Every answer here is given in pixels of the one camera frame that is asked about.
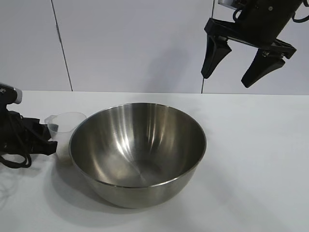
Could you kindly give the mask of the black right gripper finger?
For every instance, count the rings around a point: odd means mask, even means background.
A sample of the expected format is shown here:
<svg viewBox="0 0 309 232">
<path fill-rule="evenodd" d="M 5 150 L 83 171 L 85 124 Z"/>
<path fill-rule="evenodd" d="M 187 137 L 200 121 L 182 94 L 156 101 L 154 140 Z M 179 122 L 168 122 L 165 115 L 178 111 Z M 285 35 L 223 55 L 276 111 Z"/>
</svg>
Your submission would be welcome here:
<svg viewBox="0 0 309 232">
<path fill-rule="evenodd" d="M 201 74 L 208 79 L 218 64 L 232 51 L 226 37 L 207 35 L 207 47 Z"/>
<path fill-rule="evenodd" d="M 268 73 L 281 68 L 285 64 L 280 53 L 258 49 L 248 70 L 241 79 L 246 88 L 249 88 Z"/>
</svg>

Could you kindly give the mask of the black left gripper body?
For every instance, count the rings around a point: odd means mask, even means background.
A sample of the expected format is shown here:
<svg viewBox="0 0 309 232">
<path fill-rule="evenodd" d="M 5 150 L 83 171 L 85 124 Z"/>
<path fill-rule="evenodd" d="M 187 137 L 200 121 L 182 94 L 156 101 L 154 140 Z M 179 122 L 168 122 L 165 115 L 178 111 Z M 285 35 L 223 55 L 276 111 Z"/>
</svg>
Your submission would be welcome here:
<svg viewBox="0 0 309 232">
<path fill-rule="evenodd" d="M 31 135 L 22 123 L 21 114 L 0 106 L 0 151 L 4 154 L 30 158 Z"/>
</svg>

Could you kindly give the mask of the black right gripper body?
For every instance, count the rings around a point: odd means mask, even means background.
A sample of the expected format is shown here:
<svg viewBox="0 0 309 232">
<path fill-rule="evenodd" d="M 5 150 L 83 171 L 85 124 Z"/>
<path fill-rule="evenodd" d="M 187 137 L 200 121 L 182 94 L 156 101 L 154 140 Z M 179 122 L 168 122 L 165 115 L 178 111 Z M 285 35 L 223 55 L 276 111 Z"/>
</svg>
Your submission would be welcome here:
<svg viewBox="0 0 309 232">
<path fill-rule="evenodd" d="M 210 18 L 207 35 L 226 37 L 262 50 L 282 54 L 290 59 L 296 49 L 277 39 L 297 10 L 295 0 L 220 0 L 218 3 L 234 10 L 233 21 Z"/>
</svg>

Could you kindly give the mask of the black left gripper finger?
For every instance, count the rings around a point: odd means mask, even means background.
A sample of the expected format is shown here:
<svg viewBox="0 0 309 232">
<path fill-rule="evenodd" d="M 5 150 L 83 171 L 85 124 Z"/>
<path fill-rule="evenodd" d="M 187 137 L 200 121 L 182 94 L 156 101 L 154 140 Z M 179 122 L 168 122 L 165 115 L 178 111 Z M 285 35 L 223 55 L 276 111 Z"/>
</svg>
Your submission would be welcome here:
<svg viewBox="0 0 309 232">
<path fill-rule="evenodd" d="M 31 154 L 52 155 L 56 153 L 57 141 L 37 140 L 32 143 Z"/>
<path fill-rule="evenodd" d="M 38 139 L 48 141 L 51 138 L 49 129 L 46 124 L 40 124 L 40 120 L 37 118 L 22 118 L 22 123 L 26 129 Z"/>
</svg>

